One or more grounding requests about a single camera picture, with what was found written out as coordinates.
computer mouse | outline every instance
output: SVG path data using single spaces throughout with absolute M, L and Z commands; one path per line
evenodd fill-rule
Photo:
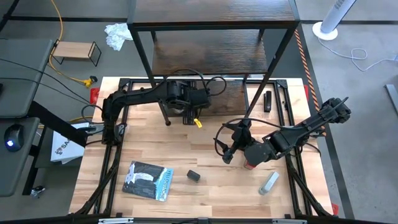
M 20 124 L 13 124 L 4 133 L 6 149 L 10 152 L 20 150 L 24 145 L 24 127 Z

wooden table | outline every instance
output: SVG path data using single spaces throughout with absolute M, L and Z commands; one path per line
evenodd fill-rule
M 118 88 L 119 78 L 104 77 L 99 93 L 98 105 Z M 288 78 L 290 100 L 295 122 L 299 123 L 310 116 L 302 80 Z M 136 84 L 134 89 L 149 87 L 149 84 Z M 248 85 L 251 99 L 258 85 Z M 273 91 L 266 86 L 264 92 Z M 272 111 L 263 112 L 262 97 L 254 108 L 251 117 L 266 119 L 278 124 L 275 94 L 272 94 Z M 170 118 L 172 125 L 164 125 L 163 116 L 157 103 L 130 106 L 128 128 L 123 143 L 121 163 L 114 195 L 112 214 L 123 212 L 125 217 L 159 218 L 283 218 L 284 214 L 294 214 L 284 158 L 262 163 L 254 170 L 243 168 L 244 157 L 238 151 L 230 165 L 225 164 L 214 150 L 213 137 L 222 122 L 237 116 L 201 117 L 203 127 L 184 126 L 181 118 Z M 100 111 L 96 109 L 94 120 L 100 121 Z M 251 132 L 260 139 L 275 128 L 253 122 Z M 220 140 L 231 143 L 231 131 L 224 130 Z M 93 136 L 88 141 L 97 140 Z M 92 144 L 86 147 L 80 172 L 73 194 L 70 212 L 77 211 L 91 196 L 98 185 L 105 146 Z M 121 191 L 124 178 L 131 161 L 141 161 L 159 166 L 174 168 L 174 176 L 166 202 L 143 198 Z M 328 188 L 322 169 L 319 153 L 305 146 L 302 160 L 309 189 L 328 212 L 331 210 Z M 199 183 L 189 180 L 188 170 L 201 175 Z M 258 194 L 259 186 L 272 171 L 280 174 L 272 190 L 265 196 Z M 101 208 L 104 209 L 108 190 L 104 191 Z M 298 190 L 300 206 L 304 211 L 301 191 Z

white cable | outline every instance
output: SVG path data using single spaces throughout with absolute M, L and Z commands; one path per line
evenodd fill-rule
M 351 61 L 352 61 L 353 64 L 355 65 L 355 67 L 356 67 L 358 70 L 362 71 L 362 72 L 368 71 L 370 68 L 372 68 L 373 66 L 375 66 L 375 65 L 377 65 L 378 63 L 381 63 L 381 62 L 383 62 L 383 61 L 398 62 L 398 58 L 397 58 L 397 57 L 395 57 L 394 59 L 385 58 L 385 59 L 382 59 L 382 60 L 380 60 L 380 61 L 378 61 L 378 62 L 376 62 L 376 63 L 373 63 L 373 64 L 370 65 L 368 68 L 362 69 L 362 68 L 359 67 L 359 65 L 357 65 L 357 64 L 355 63 L 354 60 L 365 60 L 365 59 L 367 59 L 367 58 L 368 58 L 368 53 L 367 53 L 366 50 L 364 50 L 364 49 L 352 49 L 352 50 L 351 50 L 351 56 L 342 55 L 342 54 L 340 54 L 340 53 L 338 53 L 338 52 L 335 52 L 334 50 L 332 50 L 331 48 L 329 48 L 328 46 L 326 46 L 324 43 L 322 43 L 322 41 L 321 41 L 321 39 L 320 39 L 319 37 L 318 37 L 318 40 L 319 40 L 319 43 L 322 44 L 322 46 L 324 46 L 326 49 L 328 49 L 330 52 L 334 53 L 335 55 L 340 56 L 340 57 L 343 57 L 343 58 L 351 59 Z M 359 50 L 359 51 L 364 52 L 364 53 L 365 53 L 365 56 L 364 56 L 364 57 L 355 57 L 355 56 L 354 56 L 354 51 L 356 51 L 356 50 Z

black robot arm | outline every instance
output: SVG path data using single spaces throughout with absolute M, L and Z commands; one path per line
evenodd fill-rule
M 164 80 L 153 88 L 141 88 L 130 92 L 115 91 L 103 102 L 104 131 L 102 143 L 111 145 L 120 143 L 120 134 L 124 131 L 126 124 L 116 126 L 116 121 L 124 106 L 160 102 L 168 109 L 199 109 L 208 108 L 211 105 L 210 97 L 208 89 L 198 90 L 185 82 L 176 80 Z
M 351 110 L 344 104 L 348 98 L 341 101 L 339 98 L 331 98 L 322 104 L 321 110 L 300 124 L 292 128 L 282 128 L 278 131 L 263 137 L 264 142 L 259 142 L 251 137 L 248 119 L 242 119 L 238 124 L 225 125 L 234 131 L 231 147 L 215 138 L 215 147 L 217 144 L 223 149 L 223 160 L 229 164 L 233 154 L 237 149 L 244 151 L 247 164 L 256 167 L 262 162 L 271 159 L 277 160 L 288 154 L 294 147 L 303 146 L 310 137 L 311 133 L 319 132 L 326 123 L 344 123 L 350 117 Z

blue light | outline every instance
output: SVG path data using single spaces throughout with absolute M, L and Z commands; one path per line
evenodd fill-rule
M 9 141 L 7 142 L 7 145 L 8 145 L 8 146 L 13 146 L 13 145 L 14 145 L 14 142 L 11 141 L 11 140 L 9 140 Z

